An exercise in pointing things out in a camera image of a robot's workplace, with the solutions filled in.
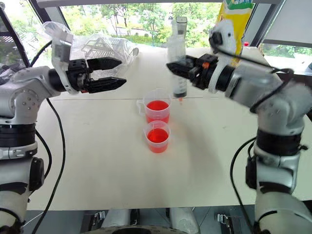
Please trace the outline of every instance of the white cable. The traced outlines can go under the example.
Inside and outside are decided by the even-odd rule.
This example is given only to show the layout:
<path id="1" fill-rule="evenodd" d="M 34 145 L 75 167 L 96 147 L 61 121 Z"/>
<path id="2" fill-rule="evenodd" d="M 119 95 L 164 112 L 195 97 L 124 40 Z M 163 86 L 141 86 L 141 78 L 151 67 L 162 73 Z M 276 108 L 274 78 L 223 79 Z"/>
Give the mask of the white cable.
<path id="1" fill-rule="evenodd" d="M 32 218 L 31 220 L 29 220 L 27 223 L 25 223 L 23 227 L 25 227 L 27 224 L 29 224 L 30 222 L 32 222 L 34 219 L 38 218 L 38 217 L 39 217 L 40 215 L 42 215 L 42 214 L 43 214 L 43 211 L 42 211 L 39 215 L 33 217 L 33 218 Z"/>

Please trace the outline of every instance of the robotic arm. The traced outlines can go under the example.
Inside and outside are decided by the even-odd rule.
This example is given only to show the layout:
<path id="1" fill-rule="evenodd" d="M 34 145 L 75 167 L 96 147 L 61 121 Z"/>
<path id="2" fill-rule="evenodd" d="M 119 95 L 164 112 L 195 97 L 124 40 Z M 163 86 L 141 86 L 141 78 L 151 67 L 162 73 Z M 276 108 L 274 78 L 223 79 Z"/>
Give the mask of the robotic arm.
<path id="1" fill-rule="evenodd" d="M 233 28 L 217 25 L 210 37 L 217 51 L 233 40 Z M 246 166 L 246 183 L 255 189 L 255 224 L 257 233 L 312 233 L 312 216 L 305 205 L 291 194 L 296 187 L 300 145 L 304 129 L 303 116 L 312 108 L 312 90 L 289 82 L 280 92 L 282 81 L 267 68 L 253 65 L 228 65 L 224 57 L 204 54 L 200 58 L 185 56 L 167 64 L 175 75 L 189 79 L 202 90 L 222 91 L 225 96 L 254 111 L 258 131 L 254 157 Z"/>
<path id="2" fill-rule="evenodd" d="M 35 123 L 41 103 L 61 92 L 96 93 L 117 89 L 126 80 L 93 80 L 95 70 L 112 69 L 114 58 L 69 60 L 70 46 L 52 43 L 55 69 L 26 68 L 0 85 L 0 233 L 20 233 L 28 197 L 44 182 L 37 153 Z"/>

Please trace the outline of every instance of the plastic measuring cup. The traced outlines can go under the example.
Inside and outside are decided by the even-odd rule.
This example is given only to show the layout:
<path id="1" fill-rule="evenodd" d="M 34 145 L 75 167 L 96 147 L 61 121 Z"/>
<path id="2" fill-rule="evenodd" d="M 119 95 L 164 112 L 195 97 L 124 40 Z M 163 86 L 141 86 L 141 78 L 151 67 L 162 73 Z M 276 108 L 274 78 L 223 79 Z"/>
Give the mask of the plastic measuring cup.
<path id="1" fill-rule="evenodd" d="M 161 120 L 168 123 L 171 96 L 164 89 L 149 91 L 143 99 L 136 101 L 140 115 L 144 115 L 144 113 L 141 112 L 142 104 L 144 105 L 145 116 L 148 123 L 154 120 Z"/>
<path id="2" fill-rule="evenodd" d="M 143 128 L 143 132 L 148 147 L 152 152 L 161 153 L 167 149 L 170 139 L 170 128 L 165 122 L 161 120 L 152 121 Z"/>

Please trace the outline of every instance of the white table surface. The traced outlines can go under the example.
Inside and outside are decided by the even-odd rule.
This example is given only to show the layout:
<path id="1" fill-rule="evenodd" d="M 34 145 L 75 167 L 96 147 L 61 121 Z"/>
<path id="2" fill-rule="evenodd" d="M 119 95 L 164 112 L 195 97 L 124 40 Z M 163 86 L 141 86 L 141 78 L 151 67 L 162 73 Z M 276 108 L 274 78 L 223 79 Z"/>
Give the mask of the white table surface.
<path id="1" fill-rule="evenodd" d="M 188 54 L 200 56 L 208 51 L 192 49 Z M 262 59 L 251 48 L 244 54 Z M 169 87 L 161 58 L 166 59 L 163 48 L 141 52 L 125 74 L 128 82 L 115 91 L 52 99 L 65 132 L 66 164 L 50 210 L 238 204 L 230 163 L 237 148 L 255 136 L 256 116 L 223 94 L 189 87 L 182 103 L 173 99 L 168 149 L 152 153 L 144 142 L 146 122 L 137 112 L 136 99 L 154 88 Z M 302 143 L 311 146 L 312 124 L 307 117 L 305 121 Z M 37 129 L 51 148 L 53 165 L 43 187 L 31 196 L 29 210 L 45 208 L 62 160 L 59 126 L 46 102 Z M 47 164 L 41 143 L 38 152 Z M 299 163 L 294 195 L 302 200 L 312 198 L 310 154 L 311 150 L 303 152 Z M 244 150 L 235 163 L 234 180 L 243 203 L 254 204 L 255 191 L 245 184 L 246 158 Z"/>

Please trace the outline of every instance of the cup handle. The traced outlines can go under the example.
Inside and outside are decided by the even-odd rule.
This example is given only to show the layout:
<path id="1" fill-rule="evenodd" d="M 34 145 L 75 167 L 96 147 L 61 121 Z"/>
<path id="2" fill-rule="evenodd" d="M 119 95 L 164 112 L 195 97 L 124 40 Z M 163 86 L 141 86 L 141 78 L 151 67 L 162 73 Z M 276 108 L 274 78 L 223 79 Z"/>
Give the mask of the cup handle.
<path id="1" fill-rule="evenodd" d="M 138 113 L 140 114 L 140 116 L 144 116 L 145 113 L 141 112 L 141 106 L 143 105 L 143 100 L 137 100 L 136 101 L 136 106 L 138 107 Z"/>

